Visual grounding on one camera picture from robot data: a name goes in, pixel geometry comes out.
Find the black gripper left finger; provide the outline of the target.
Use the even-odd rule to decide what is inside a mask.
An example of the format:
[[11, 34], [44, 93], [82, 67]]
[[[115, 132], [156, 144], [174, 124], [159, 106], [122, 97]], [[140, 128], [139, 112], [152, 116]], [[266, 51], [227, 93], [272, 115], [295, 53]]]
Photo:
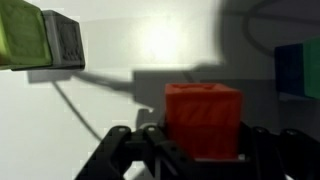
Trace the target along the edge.
[[75, 180], [125, 180], [134, 161], [142, 161], [158, 180], [187, 180], [190, 159], [157, 126], [132, 132], [127, 126], [109, 130]]

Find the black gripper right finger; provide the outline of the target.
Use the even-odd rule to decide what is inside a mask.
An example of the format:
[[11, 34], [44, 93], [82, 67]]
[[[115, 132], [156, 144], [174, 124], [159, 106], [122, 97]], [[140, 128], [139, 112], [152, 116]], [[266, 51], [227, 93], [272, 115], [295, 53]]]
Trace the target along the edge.
[[296, 129], [240, 125], [240, 180], [320, 180], [320, 142]]

